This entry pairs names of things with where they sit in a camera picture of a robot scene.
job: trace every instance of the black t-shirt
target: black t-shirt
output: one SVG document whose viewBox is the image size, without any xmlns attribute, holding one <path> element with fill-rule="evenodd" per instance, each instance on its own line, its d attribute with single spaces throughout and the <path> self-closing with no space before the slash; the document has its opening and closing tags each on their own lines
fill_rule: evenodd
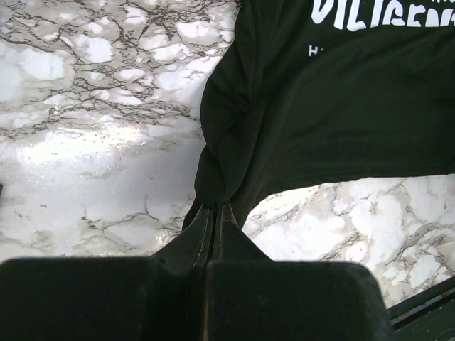
<svg viewBox="0 0 455 341">
<path fill-rule="evenodd" d="M 210 76 L 196 201 L 455 173 L 455 0 L 243 0 Z"/>
</svg>

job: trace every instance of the marble surface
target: marble surface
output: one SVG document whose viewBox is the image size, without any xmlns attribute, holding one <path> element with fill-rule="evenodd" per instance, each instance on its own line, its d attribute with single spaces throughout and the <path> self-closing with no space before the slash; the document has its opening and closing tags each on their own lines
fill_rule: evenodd
<svg viewBox="0 0 455 341">
<path fill-rule="evenodd" d="M 199 104 L 235 1 L 0 6 L 0 261 L 150 255 L 194 198 Z M 455 274 L 455 175 L 272 195 L 245 232 L 277 260 L 365 264 L 388 305 Z"/>
</svg>

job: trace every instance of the marble tabletop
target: marble tabletop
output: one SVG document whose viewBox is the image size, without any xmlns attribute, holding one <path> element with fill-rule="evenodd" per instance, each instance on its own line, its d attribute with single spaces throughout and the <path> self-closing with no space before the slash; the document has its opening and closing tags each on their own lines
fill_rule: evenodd
<svg viewBox="0 0 455 341">
<path fill-rule="evenodd" d="M 0 261 L 150 255 L 178 234 L 236 15 L 218 0 L 0 6 Z M 362 263 L 393 305 L 455 274 L 455 175 L 272 195 L 244 231 L 276 260 Z"/>
</svg>

